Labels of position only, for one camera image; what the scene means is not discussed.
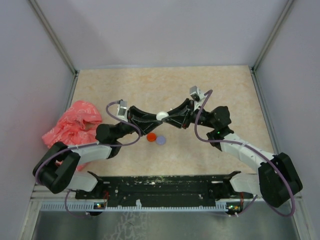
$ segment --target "metal floor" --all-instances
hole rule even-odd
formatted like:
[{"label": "metal floor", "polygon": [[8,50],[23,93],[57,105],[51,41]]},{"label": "metal floor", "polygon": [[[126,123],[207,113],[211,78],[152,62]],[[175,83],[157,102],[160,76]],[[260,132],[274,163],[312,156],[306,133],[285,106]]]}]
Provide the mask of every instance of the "metal floor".
[{"label": "metal floor", "polygon": [[[282,212],[289,212],[289,204]],[[256,202],[239,217],[210,212],[104,212],[78,219],[62,211],[39,213],[33,240],[296,240],[294,219]]]}]

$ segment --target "pink plastic bag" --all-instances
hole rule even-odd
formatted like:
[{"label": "pink plastic bag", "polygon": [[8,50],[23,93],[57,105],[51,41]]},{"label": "pink plastic bag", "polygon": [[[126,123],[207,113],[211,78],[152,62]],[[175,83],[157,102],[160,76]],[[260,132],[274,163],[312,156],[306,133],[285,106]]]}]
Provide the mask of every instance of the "pink plastic bag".
[{"label": "pink plastic bag", "polygon": [[[51,148],[56,142],[66,145],[96,142],[96,129],[102,122],[97,108],[90,102],[76,101],[59,119],[56,126],[42,136],[44,144]],[[77,167],[80,171],[85,164]]]}]

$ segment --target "white wall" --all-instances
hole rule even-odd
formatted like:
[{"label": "white wall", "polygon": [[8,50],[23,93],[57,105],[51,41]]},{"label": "white wall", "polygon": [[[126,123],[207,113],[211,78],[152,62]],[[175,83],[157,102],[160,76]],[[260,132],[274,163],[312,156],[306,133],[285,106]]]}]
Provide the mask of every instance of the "white wall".
[{"label": "white wall", "polygon": [[0,239],[18,238],[46,151],[41,136],[63,111],[72,74],[26,0],[0,8]]},{"label": "white wall", "polygon": [[287,0],[38,0],[78,69],[253,65]]},{"label": "white wall", "polygon": [[320,1],[296,1],[258,70],[280,149],[297,168],[320,238]]}]

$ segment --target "marble-patterned surface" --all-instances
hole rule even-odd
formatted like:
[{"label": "marble-patterned surface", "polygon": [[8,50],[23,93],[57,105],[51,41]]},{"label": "marble-patterned surface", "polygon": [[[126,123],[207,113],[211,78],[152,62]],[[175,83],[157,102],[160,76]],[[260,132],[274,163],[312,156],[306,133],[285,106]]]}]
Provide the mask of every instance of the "marble-patterned surface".
[{"label": "marble-patterned surface", "polygon": [[[81,70],[73,102],[93,103],[104,123],[115,124],[105,111],[110,102],[123,99],[128,106],[135,105],[149,113],[169,111],[190,98],[189,88],[194,85],[204,92],[213,89],[205,106],[207,111],[228,106],[230,128],[255,146],[272,151],[250,71],[245,65]],[[200,126],[198,131],[205,138],[211,130]],[[235,170],[253,173],[233,156],[199,141],[193,124],[186,130],[162,124],[154,132],[166,137],[165,145],[148,142],[143,137],[132,146],[122,147],[112,159],[91,162],[84,171],[100,176],[228,174]],[[120,142],[129,143],[136,137],[134,133]]]}]

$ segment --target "purple cable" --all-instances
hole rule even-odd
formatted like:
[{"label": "purple cable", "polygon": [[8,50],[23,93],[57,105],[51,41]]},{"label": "purple cable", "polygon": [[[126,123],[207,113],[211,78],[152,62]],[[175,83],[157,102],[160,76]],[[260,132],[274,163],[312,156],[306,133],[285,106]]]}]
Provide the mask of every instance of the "purple cable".
[{"label": "purple cable", "polygon": [[74,216],[75,218],[78,218],[78,219],[87,219],[87,218],[90,218],[90,215],[76,215],[76,214],[73,214],[69,209],[68,209],[68,205],[67,205],[67,199],[68,199],[68,196],[71,192],[71,189],[68,190],[68,192],[66,193],[65,195],[65,198],[64,198],[64,208],[66,210],[66,212],[72,216]]},{"label": "purple cable", "polygon": [[[201,112],[203,111],[207,101],[209,100],[211,94],[212,94],[213,90],[209,90],[207,91],[204,95],[206,95],[206,98],[205,100],[203,101],[203,104],[201,105],[200,109],[199,109],[199,112],[197,113],[196,115],[196,118],[195,118],[195,122],[194,122],[194,133],[196,135],[196,137],[202,141],[202,142],[205,142],[205,143],[227,143],[227,144],[237,144],[237,145],[242,145],[243,142],[239,142],[239,141],[230,141],[230,140],[207,140],[207,139],[204,139],[204,138],[201,138],[198,134],[198,121],[199,121],[199,118],[200,118],[200,115],[201,115]],[[258,150],[254,149],[253,147],[249,146],[249,145],[244,145],[247,149],[250,149],[252,152],[254,152],[255,154],[257,154],[258,156],[260,156],[263,160],[265,160],[268,164],[270,164],[270,166],[275,170],[275,172],[278,174],[278,176],[280,177],[280,179],[283,181],[288,193],[289,193],[289,196],[290,196],[290,200],[291,200],[291,204],[292,204],[292,207],[291,207],[291,212],[289,214],[283,214],[281,212],[279,212],[278,210],[276,210],[273,206],[269,205],[268,203],[268,206],[273,210],[275,211],[277,214],[279,214],[280,216],[282,217],[291,217],[294,215],[295,211],[296,211],[296,203],[295,203],[295,198],[294,198],[294,195],[292,193],[292,190],[289,186],[289,183],[287,182],[287,180],[285,179],[285,177],[282,175],[282,173],[280,172],[280,170],[266,157],[264,156],[261,152],[259,152]],[[257,199],[257,198],[254,198],[252,200],[252,202],[245,208],[246,210],[253,204],[253,202]]]},{"label": "purple cable", "polygon": [[[120,102],[120,101],[110,102],[110,103],[106,106],[106,108],[105,108],[106,113],[107,113],[111,118],[113,118],[113,119],[115,119],[115,120],[118,120],[119,122],[122,122],[122,123],[124,123],[124,124],[127,124],[127,125],[135,128],[135,129],[137,130],[138,137],[137,137],[136,140],[134,140],[133,142],[130,142],[130,143],[125,143],[125,144],[99,144],[99,145],[108,146],[108,147],[126,147],[126,146],[130,146],[130,145],[132,145],[132,144],[135,144],[135,143],[138,142],[139,139],[141,138],[141,131],[140,131],[140,129],[139,129],[136,125],[134,125],[134,124],[132,124],[132,123],[130,123],[130,122],[126,122],[126,121],[124,121],[124,120],[122,120],[122,119],[120,119],[120,118],[117,118],[116,116],[114,116],[114,115],[109,111],[109,107],[111,107],[112,105],[118,104],[119,102]],[[94,142],[94,143],[88,143],[88,144],[84,144],[84,145],[80,145],[80,146],[73,146],[73,147],[69,147],[69,148],[63,149],[63,150],[61,150],[61,151],[58,151],[58,152],[55,153],[54,155],[50,156],[48,159],[46,159],[46,160],[38,167],[37,171],[35,172],[35,176],[34,176],[34,177],[35,177],[36,183],[41,185],[41,182],[40,182],[40,180],[39,180],[40,170],[41,170],[44,166],[46,166],[52,159],[54,159],[55,157],[57,157],[58,155],[63,154],[63,153],[65,153],[65,152],[67,152],[67,151],[70,151],[70,150],[77,149],[77,148],[82,149],[82,148],[87,148],[87,147],[96,146],[96,145],[97,145],[97,143]]]}]

